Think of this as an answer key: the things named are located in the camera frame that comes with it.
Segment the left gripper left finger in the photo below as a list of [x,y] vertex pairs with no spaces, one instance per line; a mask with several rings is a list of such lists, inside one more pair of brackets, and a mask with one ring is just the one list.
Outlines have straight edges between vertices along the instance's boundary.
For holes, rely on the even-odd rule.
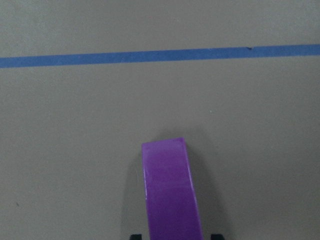
[[132,234],[129,237],[129,240],[142,240],[142,239],[143,239],[142,234]]

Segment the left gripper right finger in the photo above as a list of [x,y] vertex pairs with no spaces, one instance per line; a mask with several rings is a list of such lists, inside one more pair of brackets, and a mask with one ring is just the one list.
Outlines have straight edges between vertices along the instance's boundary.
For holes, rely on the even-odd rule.
[[224,240],[224,236],[220,233],[211,234],[210,240]]

